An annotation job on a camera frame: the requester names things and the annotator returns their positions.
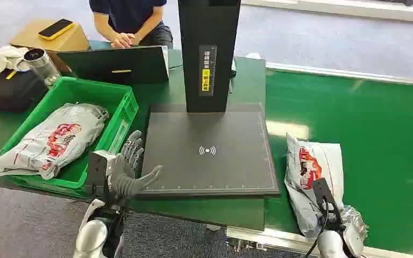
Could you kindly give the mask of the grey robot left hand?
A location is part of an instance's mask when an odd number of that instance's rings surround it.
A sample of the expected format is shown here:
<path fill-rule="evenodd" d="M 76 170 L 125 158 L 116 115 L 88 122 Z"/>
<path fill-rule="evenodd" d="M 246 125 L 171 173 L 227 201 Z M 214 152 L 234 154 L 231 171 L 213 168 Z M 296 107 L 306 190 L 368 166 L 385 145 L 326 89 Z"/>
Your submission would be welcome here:
<path fill-rule="evenodd" d="M 109 192 L 119 197 L 131 198 L 156 181 L 163 170 L 162 165 L 155 166 L 151 172 L 140 178 L 132 175 L 138 170 L 143 158 L 144 148 L 142 132 L 136 130 L 125 141 L 121 151 L 109 163 L 106 182 Z"/>

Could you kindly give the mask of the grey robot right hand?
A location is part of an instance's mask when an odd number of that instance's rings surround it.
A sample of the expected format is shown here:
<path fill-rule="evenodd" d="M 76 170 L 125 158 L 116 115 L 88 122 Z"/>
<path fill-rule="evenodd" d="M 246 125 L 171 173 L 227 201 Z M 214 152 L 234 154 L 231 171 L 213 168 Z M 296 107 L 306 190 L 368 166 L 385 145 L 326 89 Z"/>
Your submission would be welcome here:
<path fill-rule="evenodd" d="M 350 205 L 344 206 L 340 213 L 344 244 L 352 257 L 361 257 L 364 250 L 364 240 L 368 236 L 368 226 L 361 213 Z"/>

